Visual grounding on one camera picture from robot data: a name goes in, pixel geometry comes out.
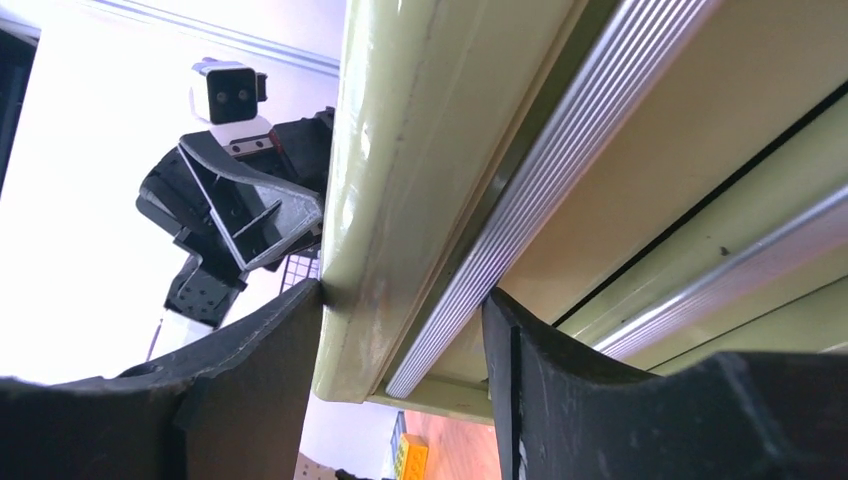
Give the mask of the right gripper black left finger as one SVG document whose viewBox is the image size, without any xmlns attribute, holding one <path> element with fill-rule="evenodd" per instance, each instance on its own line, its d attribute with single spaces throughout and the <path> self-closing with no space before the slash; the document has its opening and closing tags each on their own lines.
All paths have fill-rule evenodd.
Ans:
<svg viewBox="0 0 848 480">
<path fill-rule="evenodd" d="M 322 290 L 254 313 L 121 375 L 1 381 L 5 479 L 290 479 L 310 396 Z"/>
</svg>

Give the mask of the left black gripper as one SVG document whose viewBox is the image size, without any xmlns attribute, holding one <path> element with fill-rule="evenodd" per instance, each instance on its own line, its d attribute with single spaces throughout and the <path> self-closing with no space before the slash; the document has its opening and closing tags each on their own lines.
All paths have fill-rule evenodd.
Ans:
<svg viewBox="0 0 848 480">
<path fill-rule="evenodd" d="M 145 176 L 136 207 L 196 267 L 243 285 L 244 271 L 275 262 L 322 223 L 334 119 L 327 107 L 225 149 L 209 132 L 186 134 Z"/>
</svg>

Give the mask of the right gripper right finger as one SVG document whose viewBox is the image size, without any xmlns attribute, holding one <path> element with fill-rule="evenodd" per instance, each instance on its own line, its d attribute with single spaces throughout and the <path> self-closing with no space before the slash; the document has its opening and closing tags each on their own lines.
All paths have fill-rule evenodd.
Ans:
<svg viewBox="0 0 848 480">
<path fill-rule="evenodd" d="M 724 352 L 663 377 L 541 321 L 482 305 L 506 479 L 843 479 L 847 359 Z"/>
</svg>

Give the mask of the black wire basket organizer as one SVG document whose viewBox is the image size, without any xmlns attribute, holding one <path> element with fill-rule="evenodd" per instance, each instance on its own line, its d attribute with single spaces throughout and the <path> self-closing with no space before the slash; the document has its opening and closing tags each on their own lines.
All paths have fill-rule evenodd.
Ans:
<svg viewBox="0 0 848 480">
<path fill-rule="evenodd" d="M 280 292 L 284 292 L 299 282 L 318 278 L 320 275 L 320 249 L 311 247 L 284 258 L 284 270 Z"/>
</svg>

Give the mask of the green drawer cabinet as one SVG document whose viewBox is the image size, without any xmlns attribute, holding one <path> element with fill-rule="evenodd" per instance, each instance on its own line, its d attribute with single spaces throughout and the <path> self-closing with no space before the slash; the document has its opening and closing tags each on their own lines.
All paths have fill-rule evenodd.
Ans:
<svg viewBox="0 0 848 480">
<path fill-rule="evenodd" d="M 313 390 L 487 423 L 481 305 L 657 374 L 847 349 L 843 1 L 351 1 Z"/>
</svg>

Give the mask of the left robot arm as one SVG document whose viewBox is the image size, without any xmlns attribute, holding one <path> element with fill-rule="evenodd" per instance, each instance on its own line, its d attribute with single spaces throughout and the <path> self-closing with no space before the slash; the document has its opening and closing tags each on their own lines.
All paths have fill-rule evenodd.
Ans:
<svg viewBox="0 0 848 480">
<path fill-rule="evenodd" d="M 147 174 L 138 211 L 188 254 L 167 311 L 218 329 L 251 272 L 320 246 L 334 123 L 327 107 L 226 145 L 186 134 Z"/>
</svg>

